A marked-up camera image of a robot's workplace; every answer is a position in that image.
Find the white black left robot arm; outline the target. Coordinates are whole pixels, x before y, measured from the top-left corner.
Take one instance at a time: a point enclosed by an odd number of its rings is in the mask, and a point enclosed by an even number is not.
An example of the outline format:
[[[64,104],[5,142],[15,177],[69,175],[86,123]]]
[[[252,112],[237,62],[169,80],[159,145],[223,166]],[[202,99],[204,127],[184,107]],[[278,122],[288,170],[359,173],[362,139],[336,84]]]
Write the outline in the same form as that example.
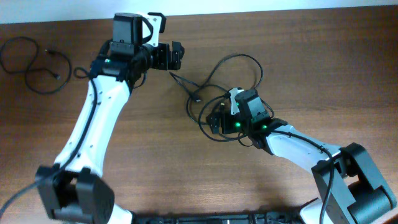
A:
[[[118,116],[141,76],[149,69],[181,67],[181,43],[159,42],[165,23],[159,12],[114,15],[113,36],[90,65],[88,92],[72,134],[54,164],[39,167],[35,175],[49,218],[94,224],[134,221],[102,178],[104,159]]]

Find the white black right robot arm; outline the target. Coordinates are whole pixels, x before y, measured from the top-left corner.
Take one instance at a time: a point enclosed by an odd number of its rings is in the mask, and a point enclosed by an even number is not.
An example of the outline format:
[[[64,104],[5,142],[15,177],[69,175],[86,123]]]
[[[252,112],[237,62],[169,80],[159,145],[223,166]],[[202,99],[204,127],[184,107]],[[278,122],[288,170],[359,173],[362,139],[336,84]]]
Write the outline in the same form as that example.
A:
[[[358,143],[328,144],[275,117],[257,90],[233,88],[214,98],[205,118],[209,139],[249,138],[252,146],[287,159],[313,175],[320,197],[304,206],[304,223],[372,223],[397,207],[397,199],[368,151]]]

